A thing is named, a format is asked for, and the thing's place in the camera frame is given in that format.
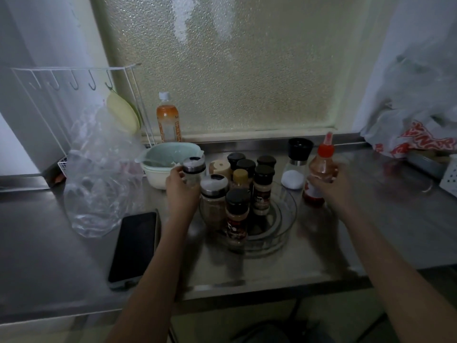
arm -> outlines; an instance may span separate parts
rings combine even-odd
[[[457,342],[457,311],[387,242],[352,201],[341,167],[329,184],[309,177],[345,223],[352,244],[402,343]]]
[[[167,178],[170,219],[159,246],[137,288],[106,342],[159,342],[167,340],[187,229],[197,210],[200,187],[187,187],[176,167]]]

red bottle cap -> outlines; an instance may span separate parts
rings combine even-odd
[[[335,147],[332,145],[332,138],[333,134],[328,132],[325,135],[325,139],[322,144],[320,144],[319,148],[317,148],[317,154],[319,154],[321,158],[330,158],[335,152]]]

black phone screen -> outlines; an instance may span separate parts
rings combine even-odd
[[[109,282],[140,277],[154,254],[157,213],[131,215],[122,219]]]

textured glass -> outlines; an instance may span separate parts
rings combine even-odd
[[[363,3],[92,0],[112,63],[142,63],[151,117],[169,91],[183,134],[333,126]]]

white plastic bag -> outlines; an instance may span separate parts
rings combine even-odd
[[[84,109],[71,136],[65,209],[79,234],[101,237],[143,210],[143,170],[134,160],[144,146],[104,106]]]
[[[384,76],[385,109],[361,131],[373,148],[402,158],[410,149],[457,150],[457,37],[413,45]]]

